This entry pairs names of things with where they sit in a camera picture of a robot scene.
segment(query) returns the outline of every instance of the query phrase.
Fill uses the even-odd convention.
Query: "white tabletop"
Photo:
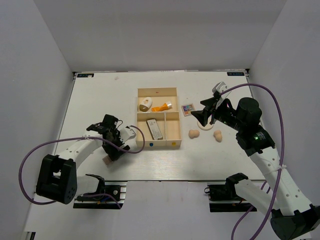
[[[137,123],[137,89],[177,87],[179,105],[193,103],[197,110],[203,108],[201,100],[212,97],[212,88],[224,81],[230,87],[246,83],[245,76],[227,76],[226,72],[105,72],[91,78],[76,78],[66,112],[60,138],[82,136],[88,126],[100,122],[105,114],[123,120],[123,126]],[[251,97],[248,87],[234,90],[228,98],[234,108],[243,97]],[[262,180],[256,165],[238,146],[236,131],[217,122],[212,130],[197,127],[193,116],[185,117],[180,111],[182,143],[180,149],[145,150],[139,154],[124,154],[107,167],[101,148],[89,156],[78,169],[82,174],[96,174],[106,180],[185,180],[214,181],[244,173],[252,180]],[[200,131],[195,139],[188,137],[190,129]],[[221,130],[223,141],[216,142],[215,130]],[[127,142],[136,149],[135,140]],[[72,142],[57,146],[58,154]]]

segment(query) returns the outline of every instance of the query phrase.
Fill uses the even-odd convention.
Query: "gray wall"
[[[285,128],[284,164],[315,205],[320,205],[319,56],[319,1],[288,0],[250,70],[251,81],[269,87],[279,101]],[[262,90],[252,91],[280,149],[275,104]],[[320,229],[317,233],[313,237],[320,239]]]
[[[286,0],[34,0],[73,71],[249,68]]]
[[[20,239],[30,204],[18,185],[19,165],[34,146],[55,139],[72,87],[72,73],[32,0],[0,3],[0,233]],[[26,163],[32,196],[42,157]]]

